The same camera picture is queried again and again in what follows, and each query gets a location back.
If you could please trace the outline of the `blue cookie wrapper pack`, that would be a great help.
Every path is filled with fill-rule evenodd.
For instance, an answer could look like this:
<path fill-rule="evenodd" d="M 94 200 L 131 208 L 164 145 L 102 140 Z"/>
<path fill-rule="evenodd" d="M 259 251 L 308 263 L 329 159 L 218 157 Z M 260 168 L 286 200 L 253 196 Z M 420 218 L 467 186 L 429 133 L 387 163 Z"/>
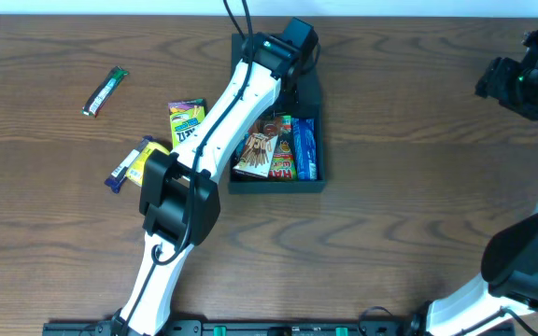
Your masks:
<path fill-rule="evenodd" d="M 293 118 L 291 125 L 298 179 L 316 180 L 318 174 L 315 121 L 313 119 Z"/>

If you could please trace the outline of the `Haribo sour worms bag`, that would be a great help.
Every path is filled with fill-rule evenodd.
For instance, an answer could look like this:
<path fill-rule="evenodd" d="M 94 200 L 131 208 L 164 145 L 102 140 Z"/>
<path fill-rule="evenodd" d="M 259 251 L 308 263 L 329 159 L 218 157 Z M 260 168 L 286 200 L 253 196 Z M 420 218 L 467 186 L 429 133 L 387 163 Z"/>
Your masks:
<path fill-rule="evenodd" d="M 269 178 L 278 181 L 297 179 L 291 116 L 282 116 L 276 148 L 269 170 Z"/>

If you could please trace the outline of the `brown Pocky box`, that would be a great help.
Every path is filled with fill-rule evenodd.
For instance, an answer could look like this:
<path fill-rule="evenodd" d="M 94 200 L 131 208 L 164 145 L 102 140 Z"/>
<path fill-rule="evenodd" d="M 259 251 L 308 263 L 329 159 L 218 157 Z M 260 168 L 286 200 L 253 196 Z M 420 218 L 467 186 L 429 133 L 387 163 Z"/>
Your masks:
<path fill-rule="evenodd" d="M 248 138 L 233 172 L 266 178 L 269 175 L 282 118 L 258 119 L 248 131 Z"/>

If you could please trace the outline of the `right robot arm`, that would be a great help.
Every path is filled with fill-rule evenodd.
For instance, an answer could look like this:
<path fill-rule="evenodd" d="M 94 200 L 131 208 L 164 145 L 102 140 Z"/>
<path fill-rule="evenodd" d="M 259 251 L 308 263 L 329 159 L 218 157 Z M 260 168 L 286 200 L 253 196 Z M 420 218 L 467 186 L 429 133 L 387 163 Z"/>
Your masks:
<path fill-rule="evenodd" d="M 475 86 L 476 95 L 494 98 L 521 117 L 538 121 L 538 29 L 522 41 L 524 58 L 491 61 Z M 508 319 L 518 324 L 538 313 L 538 202 L 534 213 L 495 234 L 480 273 L 446 298 L 427 304 L 404 328 L 407 335 L 502 334 Z"/>

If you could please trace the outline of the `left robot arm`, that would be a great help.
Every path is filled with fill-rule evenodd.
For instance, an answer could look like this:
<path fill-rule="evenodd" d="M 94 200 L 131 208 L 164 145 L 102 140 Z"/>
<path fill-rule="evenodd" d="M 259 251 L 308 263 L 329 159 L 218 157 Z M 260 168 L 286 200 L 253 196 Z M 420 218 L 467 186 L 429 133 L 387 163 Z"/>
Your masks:
<path fill-rule="evenodd" d="M 133 292 L 112 317 L 114 335 L 155 335 L 170 316 L 183 265 L 220 212 L 219 180 L 244 133 L 303 73 L 314 33 L 257 33 L 243 47 L 226 90 L 192 135 L 146 160 L 139 211 L 145 251 Z"/>

